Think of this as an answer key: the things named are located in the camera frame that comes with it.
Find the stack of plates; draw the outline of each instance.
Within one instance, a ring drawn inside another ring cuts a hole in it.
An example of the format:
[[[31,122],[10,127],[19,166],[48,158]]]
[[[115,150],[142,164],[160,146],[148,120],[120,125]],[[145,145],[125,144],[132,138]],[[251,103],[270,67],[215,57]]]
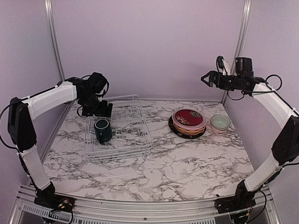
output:
[[[169,118],[169,127],[177,135],[194,139],[206,131],[206,117],[194,109],[180,109]]]

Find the lavender backdrop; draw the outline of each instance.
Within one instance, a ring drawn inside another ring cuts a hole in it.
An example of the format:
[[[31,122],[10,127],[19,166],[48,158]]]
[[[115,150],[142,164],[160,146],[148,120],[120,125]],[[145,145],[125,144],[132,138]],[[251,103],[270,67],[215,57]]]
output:
[[[299,1],[253,1],[248,34],[242,56],[251,57],[255,76],[279,74],[279,91],[291,105],[299,108]],[[271,152],[280,133],[274,118],[252,98],[229,100],[226,109],[233,120],[255,168]],[[286,168],[270,185],[282,224],[299,220],[299,167]]]
[[[24,97],[59,81],[50,42],[44,1],[0,1],[0,108],[11,98]],[[64,107],[56,108],[34,121],[41,153]],[[1,135],[7,134],[7,113],[1,119]],[[16,151],[0,143],[0,223],[8,221],[20,184],[28,182]]]
[[[242,0],[53,0],[67,77],[102,72],[108,94],[221,101],[200,77],[231,63]]]

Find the marble surface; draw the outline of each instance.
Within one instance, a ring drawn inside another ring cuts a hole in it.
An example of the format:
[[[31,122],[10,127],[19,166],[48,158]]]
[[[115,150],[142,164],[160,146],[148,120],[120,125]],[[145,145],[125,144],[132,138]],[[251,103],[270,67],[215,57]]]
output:
[[[186,140],[172,133],[168,119],[179,108],[194,108],[208,120],[224,114],[220,103],[142,101],[154,143],[143,157],[91,163],[83,151],[85,119],[68,113],[44,162],[57,192],[120,201],[182,201],[231,195],[253,173],[242,141],[231,124],[215,134]]]

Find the mug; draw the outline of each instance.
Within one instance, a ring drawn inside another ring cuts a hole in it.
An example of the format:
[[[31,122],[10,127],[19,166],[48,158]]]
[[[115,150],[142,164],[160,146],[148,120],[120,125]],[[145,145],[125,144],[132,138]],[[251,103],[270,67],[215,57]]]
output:
[[[97,120],[94,123],[94,130],[97,140],[100,144],[109,141],[112,138],[110,122],[106,119]]]

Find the dish rack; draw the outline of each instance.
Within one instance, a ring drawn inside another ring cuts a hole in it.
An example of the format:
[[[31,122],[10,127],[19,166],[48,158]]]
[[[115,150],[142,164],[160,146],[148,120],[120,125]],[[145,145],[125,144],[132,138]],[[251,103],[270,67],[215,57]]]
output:
[[[113,103],[110,118],[112,139],[100,144],[94,123],[104,117],[86,118],[84,152],[92,162],[112,161],[146,155],[153,139],[146,123],[138,95],[105,98]]]

